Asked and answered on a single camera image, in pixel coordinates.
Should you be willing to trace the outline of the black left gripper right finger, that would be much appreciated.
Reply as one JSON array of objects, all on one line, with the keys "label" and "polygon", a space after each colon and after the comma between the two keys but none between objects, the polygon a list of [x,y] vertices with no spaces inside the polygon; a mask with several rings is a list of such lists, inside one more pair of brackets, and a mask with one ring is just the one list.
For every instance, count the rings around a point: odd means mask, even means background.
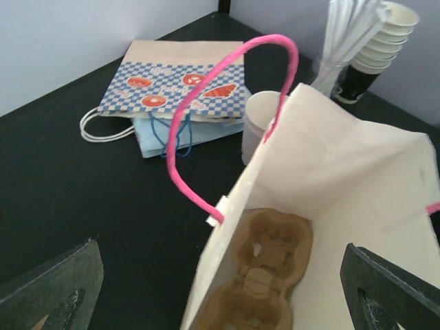
[{"label": "black left gripper right finger", "polygon": [[439,289],[364,247],[346,246],[340,280],[355,329],[439,328]]}]

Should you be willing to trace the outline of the cream pink Cakes paper bag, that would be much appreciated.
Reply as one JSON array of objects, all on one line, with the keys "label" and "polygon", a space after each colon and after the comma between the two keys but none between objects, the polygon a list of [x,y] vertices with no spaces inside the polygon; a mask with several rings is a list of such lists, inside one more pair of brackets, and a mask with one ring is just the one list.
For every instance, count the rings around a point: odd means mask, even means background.
[{"label": "cream pink Cakes paper bag", "polygon": [[[284,47],[289,57],[276,116],[232,190],[212,206],[177,171],[179,122],[211,80],[265,43]],[[298,48],[286,36],[253,38],[217,64],[175,112],[166,148],[168,173],[208,213],[212,226],[182,329],[198,329],[210,295],[234,279],[232,240],[253,210],[297,215],[309,220],[313,230],[307,270],[288,298],[291,329],[355,329],[340,280],[350,243],[439,289],[439,243],[430,219],[439,209],[439,171],[429,136],[358,119],[313,87],[295,85],[298,63]]]}]

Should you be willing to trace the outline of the brown pulp cup carrier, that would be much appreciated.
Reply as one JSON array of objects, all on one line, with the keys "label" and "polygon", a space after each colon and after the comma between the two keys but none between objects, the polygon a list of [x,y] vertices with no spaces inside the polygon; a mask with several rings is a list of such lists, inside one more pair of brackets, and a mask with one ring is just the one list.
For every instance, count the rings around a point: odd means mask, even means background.
[{"label": "brown pulp cup carrier", "polygon": [[232,240],[234,279],[216,289],[198,329],[291,329],[288,298],[305,275],[313,230],[309,220],[274,209],[253,210]]}]

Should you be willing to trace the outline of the tall white paper cup stack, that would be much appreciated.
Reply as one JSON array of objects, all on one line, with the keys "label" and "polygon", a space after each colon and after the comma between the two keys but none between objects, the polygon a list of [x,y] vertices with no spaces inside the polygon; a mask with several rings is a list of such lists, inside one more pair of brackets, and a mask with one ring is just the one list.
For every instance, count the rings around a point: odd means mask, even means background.
[{"label": "tall white paper cup stack", "polygon": [[420,20],[419,15],[405,5],[392,1],[383,4],[390,16],[350,63],[352,68],[365,74],[380,74],[388,68]]}]

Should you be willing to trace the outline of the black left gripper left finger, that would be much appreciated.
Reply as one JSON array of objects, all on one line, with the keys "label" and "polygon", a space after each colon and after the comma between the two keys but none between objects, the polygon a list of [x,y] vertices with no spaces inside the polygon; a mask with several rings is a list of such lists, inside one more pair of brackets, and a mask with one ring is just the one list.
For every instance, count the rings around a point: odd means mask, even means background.
[{"label": "black left gripper left finger", "polygon": [[87,329],[104,266],[90,239],[1,286],[2,329]]}]

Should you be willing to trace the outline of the blue checkered bakery paper bag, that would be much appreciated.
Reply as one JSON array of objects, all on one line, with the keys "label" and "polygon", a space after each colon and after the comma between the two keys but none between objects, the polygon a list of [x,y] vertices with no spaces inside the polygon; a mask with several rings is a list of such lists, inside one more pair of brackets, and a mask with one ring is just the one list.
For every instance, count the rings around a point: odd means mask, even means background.
[{"label": "blue checkered bakery paper bag", "polygon": [[[172,119],[180,102],[232,53],[240,41],[133,41],[99,105],[80,120],[88,142],[110,142],[134,132],[130,127],[107,137],[86,132],[98,116]],[[190,102],[184,112],[193,122],[233,124],[243,116],[248,97],[244,58],[240,56]]]}]

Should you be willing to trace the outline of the light blue paper bag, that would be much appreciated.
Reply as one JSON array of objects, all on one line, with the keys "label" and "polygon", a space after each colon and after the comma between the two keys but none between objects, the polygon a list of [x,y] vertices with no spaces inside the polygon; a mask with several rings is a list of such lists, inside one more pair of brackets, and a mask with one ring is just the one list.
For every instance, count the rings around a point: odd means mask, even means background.
[{"label": "light blue paper bag", "polygon": [[[142,157],[165,158],[171,121],[150,115],[148,118],[135,118],[132,123]],[[177,132],[177,156],[187,156],[196,144],[217,140],[242,130],[241,119],[231,122],[195,122],[190,119],[189,115],[186,115]]]}]

